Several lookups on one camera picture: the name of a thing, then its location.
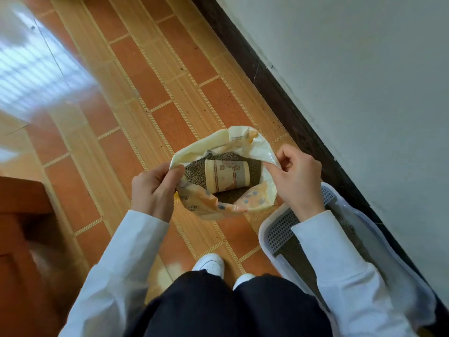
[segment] hand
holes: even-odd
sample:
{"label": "hand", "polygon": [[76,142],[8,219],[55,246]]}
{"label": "hand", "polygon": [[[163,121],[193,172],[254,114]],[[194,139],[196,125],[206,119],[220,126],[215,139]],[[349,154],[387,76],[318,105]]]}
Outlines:
{"label": "hand", "polygon": [[170,222],[176,184],[184,175],[184,166],[168,170],[166,162],[132,179],[131,209]]}
{"label": "hand", "polygon": [[324,209],[321,193],[321,163],[301,150],[284,144],[276,154],[282,169],[265,163],[280,197],[300,222]]}

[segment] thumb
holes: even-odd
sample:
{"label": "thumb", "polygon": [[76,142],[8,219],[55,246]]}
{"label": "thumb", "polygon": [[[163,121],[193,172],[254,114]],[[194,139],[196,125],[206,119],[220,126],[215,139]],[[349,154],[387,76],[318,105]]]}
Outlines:
{"label": "thumb", "polygon": [[274,181],[278,180],[284,171],[275,164],[264,162],[264,167],[271,174]]}
{"label": "thumb", "polygon": [[176,168],[173,168],[172,170],[169,170],[167,175],[164,177],[161,183],[161,187],[166,190],[172,190],[172,192],[175,192],[175,187],[178,184],[178,182],[182,179],[184,175],[184,166],[178,165]]}

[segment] person's right arm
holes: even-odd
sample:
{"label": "person's right arm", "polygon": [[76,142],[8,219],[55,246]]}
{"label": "person's right arm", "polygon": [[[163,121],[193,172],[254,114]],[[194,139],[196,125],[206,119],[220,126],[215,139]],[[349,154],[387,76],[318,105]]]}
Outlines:
{"label": "person's right arm", "polygon": [[363,260],[323,205],[321,163],[292,146],[278,151],[282,170],[265,164],[280,197],[300,223],[292,231],[316,275],[320,293],[343,336],[415,336],[396,311],[376,268]]}

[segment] black pants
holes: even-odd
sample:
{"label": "black pants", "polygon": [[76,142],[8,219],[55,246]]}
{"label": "black pants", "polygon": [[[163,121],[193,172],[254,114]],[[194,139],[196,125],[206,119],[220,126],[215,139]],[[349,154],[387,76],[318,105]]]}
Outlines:
{"label": "black pants", "polygon": [[126,337],[332,336],[315,297],[272,275],[232,291],[206,271],[191,271],[151,301]]}

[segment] wooden furniture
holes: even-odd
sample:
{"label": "wooden furniture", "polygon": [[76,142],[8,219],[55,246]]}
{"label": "wooden furniture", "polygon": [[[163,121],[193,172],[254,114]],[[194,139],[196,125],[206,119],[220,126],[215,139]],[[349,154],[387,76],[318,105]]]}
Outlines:
{"label": "wooden furniture", "polygon": [[43,286],[24,220],[52,213],[40,182],[0,176],[0,331],[2,336],[57,336],[60,319]]}

